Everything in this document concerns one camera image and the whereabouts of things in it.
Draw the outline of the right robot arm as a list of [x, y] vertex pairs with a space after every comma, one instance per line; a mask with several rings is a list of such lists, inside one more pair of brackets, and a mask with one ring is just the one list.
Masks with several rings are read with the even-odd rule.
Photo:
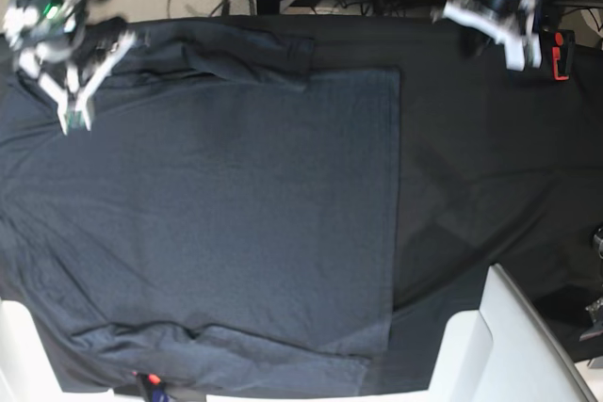
[[121, 19], [86, 40], [88, 1], [10, 0], [2, 25], [15, 70], [55, 103], [65, 135], [91, 129], [95, 93], [138, 41]]

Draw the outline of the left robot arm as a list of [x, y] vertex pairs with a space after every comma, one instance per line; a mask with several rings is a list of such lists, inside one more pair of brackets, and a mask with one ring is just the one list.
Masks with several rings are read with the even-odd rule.
[[460, 25], [461, 52], [480, 55], [494, 44], [503, 48], [506, 68], [523, 71], [542, 62], [537, 12], [542, 0], [447, 0], [437, 14]]

